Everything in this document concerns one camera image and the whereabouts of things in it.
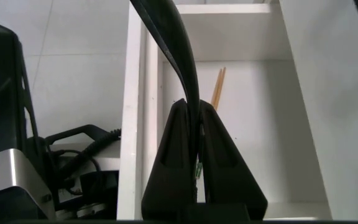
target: black cable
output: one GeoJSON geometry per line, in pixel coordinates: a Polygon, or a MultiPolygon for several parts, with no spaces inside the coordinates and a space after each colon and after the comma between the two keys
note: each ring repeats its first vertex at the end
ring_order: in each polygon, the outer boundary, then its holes
{"type": "MultiPolygon", "coordinates": [[[[97,154],[99,151],[110,145],[114,141],[118,141],[121,139],[121,129],[115,129],[98,140],[92,142],[88,147],[86,147],[83,151],[76,151],[72,149],[65,149],[59,151],[51,151],[50,150],[50,142],[48,139],[45,139],[45,145],[47,147],[47,153],[49,155],[49,159],[52,165],[53,173],[57,176],[58,180],[64,182],[69,176],[71,176],[76,170],[78,170],[86,161],[91,161],[96,171],[98,172],[98,181],[99,184],[103,183],[101,178],[101,169],[98,162],[92,158],[93,155],[97,154]],[[76,153],[77,156],[72,158],[67,162],[61,169],[56,167],[55,161],[56,158],[63,155],[64,153],[72,152],[76,153]]],[[[82,193],[77,193],[72,191],[69,187],[65,187],[65,189],[73,194],[73,195],[82,195],[82,193]]]]}
{"type": "MultiPolygon", "coordinates": [[[[68,152],[76,153],[76,154],[78,154],[79,156],[83,156],[84,158],[87,158],[87,160],[91,161],[91,162],[93,163],[93,165],[94,165],[96,171],[99,172],[99,179],[100,179],[101,169],[100,169],[100,166],[99,166],[98,162],[97,162],[94,158],[88,156],[87,154],[85,154],[85,153],[82,152],[82,151],[76,151],[76,150],[72,150],[72,149],[65,149],[65,150],[56,151],[56,153],[59,153],[59,154],[60,154],[59,156],[63,155],[64,153],[68,153],[68,152]]],[[[67,190],[67,192],[69,192],[69,193],[72,194],[72,195],[82,195],[82,192],[81,192],[81,193],[74,192],[74,191],[72,191],[72,189],[70,189],[69,187],[66,187],[65,189],[67,190]]]]}
{"type": "MultiPolygon", "coordinates": [[[[92,157],[102,149],[109,146],[112,142],[118,141],[121,138],[121,129],[115,129],[101,137],[100,139],[92,142],[86,147],[82,153],[88,157],[92,157]]],[[[74,171],[78,170],[86,162],[86,157],[76,156],[72,160],[68,161],[59,171],[58,174],[62,179],[66,179],[71,176],[74,171]]]]}

